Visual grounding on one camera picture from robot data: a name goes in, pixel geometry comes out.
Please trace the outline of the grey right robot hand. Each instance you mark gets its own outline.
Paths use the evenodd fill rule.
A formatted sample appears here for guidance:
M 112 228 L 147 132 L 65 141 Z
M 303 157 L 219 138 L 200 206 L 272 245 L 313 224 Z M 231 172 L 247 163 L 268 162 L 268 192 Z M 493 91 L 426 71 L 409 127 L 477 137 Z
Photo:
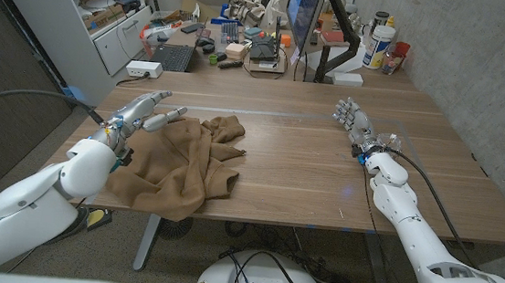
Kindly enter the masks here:
M 339 100 L 332 114 L 345 130 L 349 132 L 352 144 L 352 156 L 361 155 L 364 159 L 372 153 L 382 150 L 383 145 L 377 140 L 376 132 L 367 114 L 352 98 Z

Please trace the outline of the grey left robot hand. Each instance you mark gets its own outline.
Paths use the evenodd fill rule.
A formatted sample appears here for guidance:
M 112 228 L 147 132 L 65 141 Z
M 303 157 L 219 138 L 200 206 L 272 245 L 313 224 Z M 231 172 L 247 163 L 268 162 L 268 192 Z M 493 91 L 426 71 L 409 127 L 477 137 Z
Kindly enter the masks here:
M 167 113 L 153 114 L 157 104 L 172 95 L 171 91 L 166 90 L 140 95 L 113 112 L 90 139 L 105 144 L 118 156 L 124 155 L 128 151 L 126 142 L 136 131 L 158 131 L 187 112 L 187 108 L 182 107 Z

